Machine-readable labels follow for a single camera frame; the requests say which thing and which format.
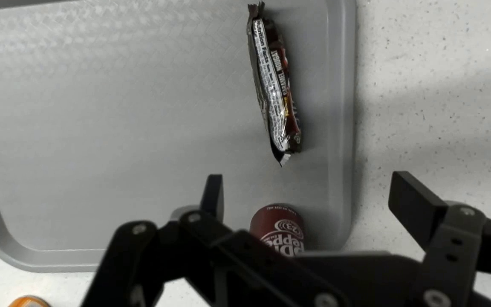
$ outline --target screw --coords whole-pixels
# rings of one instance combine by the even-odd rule
[[[444,291],[434,288],[423,293],[423,300],[429,307],[452,307],[451,298]]]
[[[319,293],[316,296],[316,307],[338,307],[338,300],[331,293]]]
[[[135,225],[135,226],[132,228],[132,233],[140,235],[140,233],[144,233],[146,230],[147,230],[147,225],[146,225],[146,223],[139,223],[139,225]]]
[[[200,213],[192,213],[188,220],[190,220],[190,223],[197,223],[197,221],[202,220],[202,214]]]
[[[147,307],[142,284],[135,284],[130,293],[130,303],[135,307]]]
[[[461,209],[463,209],[463,213],[468,214],[468,216],[475,216],[475,214],[476,214],[475,209],[469,208],[469,206],[463,206]]]

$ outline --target orange object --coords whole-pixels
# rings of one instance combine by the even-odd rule
[[[42,296],[26,295],[16,298],[9,307],[52,307],[52,305],[45,301]]]

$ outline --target can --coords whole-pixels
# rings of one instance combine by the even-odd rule
[[[251,220],[251,232],[284,255],[304,252],[304,221],[289,204],[273,203],[258,209]]]

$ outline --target white countertop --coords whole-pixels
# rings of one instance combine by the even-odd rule
[[[359,23],[357,220],[347,250],[420,259],[388,209],[393,170],[491,216],[491,1],[359,0]],[[0,261],[0,305],[28,293],[79,305],[91,279]],[[491,296],[491,278],[480,276],[478,290]],[[205,303],[175,283],[161,305]]]

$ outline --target tray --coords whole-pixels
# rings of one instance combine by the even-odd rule
[[[0,10],[0,257],[94,269],[115,228],[164,225],[224,174],[226,223],[282,201],[307,249],[352,225],[354,0],[270,0],[292,63],[304,151],[272,156],[244,0],[94,0]]]

